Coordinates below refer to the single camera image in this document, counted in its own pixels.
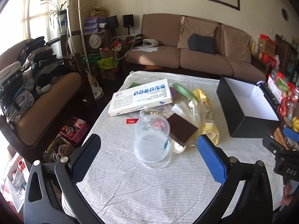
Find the yellow snack bag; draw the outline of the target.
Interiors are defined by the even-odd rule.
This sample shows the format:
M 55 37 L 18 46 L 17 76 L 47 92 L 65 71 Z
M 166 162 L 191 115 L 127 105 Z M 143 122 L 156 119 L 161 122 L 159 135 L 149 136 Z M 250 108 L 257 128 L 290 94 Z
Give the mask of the yellow snack bag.
M 196 88 L 193 91 L 193 94 L 199 101 L 201 113 L 201 133 L 203 135 L 207 135 L 212 143 L 217 145 L 220 134 L 213 120 L 212 105 L 210 100 L 208 96 L 199 88 Z

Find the brown sanding sponge block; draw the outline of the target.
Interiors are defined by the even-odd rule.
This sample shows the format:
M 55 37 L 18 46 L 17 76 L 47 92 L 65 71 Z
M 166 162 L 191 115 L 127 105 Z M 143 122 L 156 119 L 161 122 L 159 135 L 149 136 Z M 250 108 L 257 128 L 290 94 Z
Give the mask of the brown sanding sponge block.
M 179 143 L 182 147 L 185 147 L 198 131 L 196 126 L 176 113 L 167 118 L 167 121 L 170 125 L 170 138 Z

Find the round clear tape measure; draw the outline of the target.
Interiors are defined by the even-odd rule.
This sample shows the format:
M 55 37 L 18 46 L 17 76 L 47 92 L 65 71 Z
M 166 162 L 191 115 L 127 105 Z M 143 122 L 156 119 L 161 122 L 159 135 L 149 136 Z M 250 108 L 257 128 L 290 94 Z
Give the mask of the round clear tape measure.
M 180 153 L 182 153 L 186 149 L 186 146 L 183 147 L 182 145 L 180 145 L 175 140 L 171 140 L 171 142 L 170 142 L 170 148 L 171 148 L 171 151 L 173 153 L 180 154 Z

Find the bananas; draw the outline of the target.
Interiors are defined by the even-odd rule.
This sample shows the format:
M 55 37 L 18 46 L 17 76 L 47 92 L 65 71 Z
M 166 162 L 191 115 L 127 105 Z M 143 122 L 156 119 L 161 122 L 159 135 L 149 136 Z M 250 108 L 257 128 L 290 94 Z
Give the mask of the bananas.
M 296 116 L 292 119 L 292 129 L 299 133 L 299 119 Z

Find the wicker basket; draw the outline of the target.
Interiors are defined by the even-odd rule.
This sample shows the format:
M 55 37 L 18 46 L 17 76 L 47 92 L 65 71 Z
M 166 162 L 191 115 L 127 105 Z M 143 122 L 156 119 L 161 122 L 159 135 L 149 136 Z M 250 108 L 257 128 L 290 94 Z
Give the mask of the wicker basket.
M 286 148 L 286 150 L 290 150 L 290 147 L 287 145 L 285 138 L 282 134 L 282 131 L 280 130 L 279 127 L 274 131 L 273 137 L 274 140 L 278 142 L 280 145 L 282 145 L 284 148 Z

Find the black storage box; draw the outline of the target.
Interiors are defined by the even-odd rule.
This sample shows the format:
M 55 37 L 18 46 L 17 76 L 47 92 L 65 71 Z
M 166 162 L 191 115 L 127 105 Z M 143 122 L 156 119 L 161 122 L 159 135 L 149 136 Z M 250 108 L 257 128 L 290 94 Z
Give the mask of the black storage box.
M 255 83 L 222 75 L 216 90 L 232 138 L 264 138 L 281 120 Z

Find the black remote control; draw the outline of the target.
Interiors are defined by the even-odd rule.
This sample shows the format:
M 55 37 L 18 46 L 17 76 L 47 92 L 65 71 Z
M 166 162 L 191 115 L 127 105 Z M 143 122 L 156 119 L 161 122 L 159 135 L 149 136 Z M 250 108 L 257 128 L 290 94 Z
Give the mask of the black remote control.
M 268 88 L 268 86 L 265 83 L 259 83 L 258 86 L 260 89 L 263 91 L 265 98 L 268 100 L 268 102 L 273 106 L 273 107 L 278 107 L 280 105 L 279 101 L 277 98 L 274 96 L 272 91 Z

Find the pink storage basket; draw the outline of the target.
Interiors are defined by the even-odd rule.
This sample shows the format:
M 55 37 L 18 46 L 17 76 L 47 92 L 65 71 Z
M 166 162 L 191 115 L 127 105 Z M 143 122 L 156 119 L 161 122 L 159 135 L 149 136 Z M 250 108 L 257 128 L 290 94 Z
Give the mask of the pink storage basket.
M 83 140 L 88 129 L 86 121 L 72 116 L 60 130 L 60 134 L 73 145 L 77 145 Z

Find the striped white tablecloth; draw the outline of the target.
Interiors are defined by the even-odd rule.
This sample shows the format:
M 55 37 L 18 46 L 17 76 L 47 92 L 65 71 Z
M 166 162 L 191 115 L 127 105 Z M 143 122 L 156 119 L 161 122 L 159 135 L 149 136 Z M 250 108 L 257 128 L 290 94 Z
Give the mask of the striped white tablecloth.
M 229 136 L 216 94 L 218 81 L 171 73 L 131 73 L 122 89 L 166 79 L 193 91 L 202 90 L 212 104 L 212 117 L 219 131 L 218 146 L 241 162 L 262 161 L 268 172 L 273 207 L 283 196 L 283 178 L 274 173 L 274 156 L 261 139 Z M 128 119 L 139 113 L 110 116 L 104 110 L 91 128 L 101 137 L 101 148 L 77 186 L 94 212 L 105 223 L 193 223 L 203 212 L 220 184 L 215 182 L 196 146 L 179 153 L 170 140 L 136 142 L 135 124 Z

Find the red candy wrapper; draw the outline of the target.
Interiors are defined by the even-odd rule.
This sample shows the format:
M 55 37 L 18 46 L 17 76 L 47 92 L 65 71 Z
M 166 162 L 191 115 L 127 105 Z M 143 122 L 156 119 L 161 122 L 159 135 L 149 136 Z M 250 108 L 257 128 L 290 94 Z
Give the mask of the red candy wrapper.
M 138 122 L 138 118 L 130 118 L 126 120 L 127 124 L 135 124 Z

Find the clear plastic bag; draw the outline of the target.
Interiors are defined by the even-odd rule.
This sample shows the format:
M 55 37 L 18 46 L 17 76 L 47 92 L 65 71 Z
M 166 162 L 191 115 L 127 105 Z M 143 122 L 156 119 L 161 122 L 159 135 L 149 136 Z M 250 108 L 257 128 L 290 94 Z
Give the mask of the clear plastic bag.
M 165 119 L 168 119 L 173 114 L 177 114 L 196 127 L 199 127 L 202 123 L 202 113 L 199 103 L 194 99 L 186 99 L 185 97 L 175 98 L 171 104 L 145 108 L 129 113 L 129 115 L 134 118 L 140 118 L 150 114 L 162 116 Z

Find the green oval case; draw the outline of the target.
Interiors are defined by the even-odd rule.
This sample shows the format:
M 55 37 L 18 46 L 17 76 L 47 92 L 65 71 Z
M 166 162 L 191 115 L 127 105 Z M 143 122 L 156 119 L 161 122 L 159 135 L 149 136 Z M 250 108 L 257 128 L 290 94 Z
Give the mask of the green oval case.
M 181 84 L 179 84 L 179 83 L 173 83 L 172 87 L 178 93 L 182 94 L 185 98 L 191 99 L 191 100 L 195 100 L 195 101 L 199 102 L 199 100 L 197 99 L 197 97 L 191 91 L 189 91 L 185 87 L 183 87 Z

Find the purple card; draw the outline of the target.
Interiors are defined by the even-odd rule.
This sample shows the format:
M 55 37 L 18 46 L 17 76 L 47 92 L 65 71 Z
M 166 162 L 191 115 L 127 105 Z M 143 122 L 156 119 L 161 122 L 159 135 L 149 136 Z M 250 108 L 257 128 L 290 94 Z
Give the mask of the purple card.
M 175 99 L 178 96 L 178 92 L 175 88 L 170 87 L 172 98 Z

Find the pile of folded clothes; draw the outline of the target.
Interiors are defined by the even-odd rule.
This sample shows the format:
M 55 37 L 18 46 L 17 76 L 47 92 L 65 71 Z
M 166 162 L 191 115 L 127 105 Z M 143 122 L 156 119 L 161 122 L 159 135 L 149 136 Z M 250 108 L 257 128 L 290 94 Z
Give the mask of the pile of folded clothes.
M 1 69 L 1 111 L 13 125 L 56 81 L 70 73 L 43 36 L 26 41 L 16 56 Z

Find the dark blue lumbar cushion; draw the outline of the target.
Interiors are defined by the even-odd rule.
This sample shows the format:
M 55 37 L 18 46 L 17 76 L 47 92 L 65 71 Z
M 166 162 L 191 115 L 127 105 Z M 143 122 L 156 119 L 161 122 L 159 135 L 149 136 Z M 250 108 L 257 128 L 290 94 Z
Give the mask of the dark blue lumbar cushion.
M 215 55 L 214 39 L 210 36 L 192 34 L 188 39 L 189 50 Z

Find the brown three-seat sofa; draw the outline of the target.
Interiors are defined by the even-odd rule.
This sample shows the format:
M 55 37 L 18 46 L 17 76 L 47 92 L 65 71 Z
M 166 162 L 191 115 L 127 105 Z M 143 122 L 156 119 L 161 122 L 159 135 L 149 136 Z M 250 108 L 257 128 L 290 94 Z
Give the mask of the brown three-seat sofa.
M 214 39 L 215 55 L 189 50 L 192 34 Z M 246 32 L 215 21 L 176 14 L 145 14 L 141 38 L 155 39 L 154 52 L 128 52 L 127 70 L 171 72 L 217 78 L 233 76 L 250 82 L 265 80 L 266 76 L 251 62 L 250 39 Z

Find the white glove box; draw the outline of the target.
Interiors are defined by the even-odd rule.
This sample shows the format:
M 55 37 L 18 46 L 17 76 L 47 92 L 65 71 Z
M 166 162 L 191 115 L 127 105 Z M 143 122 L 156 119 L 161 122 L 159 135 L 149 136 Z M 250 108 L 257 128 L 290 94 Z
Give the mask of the white glove box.
M 108 114 L 117 116 L 172 102 L 168 80 L 162 79 L 114 93 Z

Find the potted plant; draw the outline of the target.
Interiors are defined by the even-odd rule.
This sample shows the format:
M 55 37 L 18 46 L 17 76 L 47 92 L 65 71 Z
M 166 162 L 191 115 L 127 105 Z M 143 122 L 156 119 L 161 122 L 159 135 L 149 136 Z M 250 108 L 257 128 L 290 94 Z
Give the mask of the potted plant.
M 54 25 L 54 18 L 57 20 L 58 31 L 60 35 L 65 35 L 67 33 L 67 11 L 66 11 L 67 1 L 64 3 L 59 3 L 59 1 L 54 2 L 52 0 L 41 0 L 41 5 L 49 5 L 52 7 L 50 10 L 50 24 Z

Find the black speaker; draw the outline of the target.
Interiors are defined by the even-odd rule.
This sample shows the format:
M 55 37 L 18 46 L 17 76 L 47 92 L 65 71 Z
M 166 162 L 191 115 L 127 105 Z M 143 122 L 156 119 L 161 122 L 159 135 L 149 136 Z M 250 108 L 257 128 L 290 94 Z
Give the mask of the black speaker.
M 124 28 L 130 28 L 134 27 L 134 15 L 123 15 L 123 27 Z

